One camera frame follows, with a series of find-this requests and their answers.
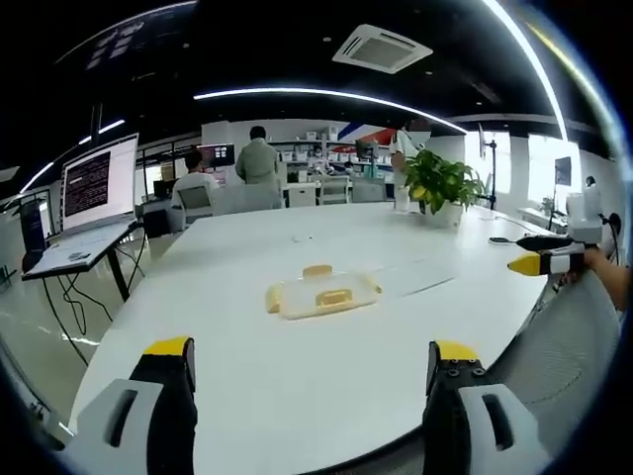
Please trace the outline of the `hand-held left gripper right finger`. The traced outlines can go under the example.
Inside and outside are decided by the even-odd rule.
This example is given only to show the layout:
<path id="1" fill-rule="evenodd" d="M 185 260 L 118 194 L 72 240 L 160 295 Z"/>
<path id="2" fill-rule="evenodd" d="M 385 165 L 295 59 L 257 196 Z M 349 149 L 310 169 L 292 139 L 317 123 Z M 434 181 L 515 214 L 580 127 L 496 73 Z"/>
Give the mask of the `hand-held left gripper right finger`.
<path id="1" fill-rule="evenodd" d="M 551 460 L 530 411 L 449 340 L 429 344 L 422 435 L 425 474 L 539 474 Z"/>

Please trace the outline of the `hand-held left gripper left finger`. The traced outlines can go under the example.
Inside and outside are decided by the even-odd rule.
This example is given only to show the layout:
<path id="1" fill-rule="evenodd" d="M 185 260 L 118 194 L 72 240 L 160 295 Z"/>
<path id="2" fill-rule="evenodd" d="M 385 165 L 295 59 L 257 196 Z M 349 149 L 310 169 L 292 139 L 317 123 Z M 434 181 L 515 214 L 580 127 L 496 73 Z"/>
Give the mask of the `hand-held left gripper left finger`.
<path id="1" fill-rule="evenodd" d="M 192 474 L 198 422 L 195 346 L 189 336 L 148 347 L 77 417 L 63 449 L 72 474 Z"/>

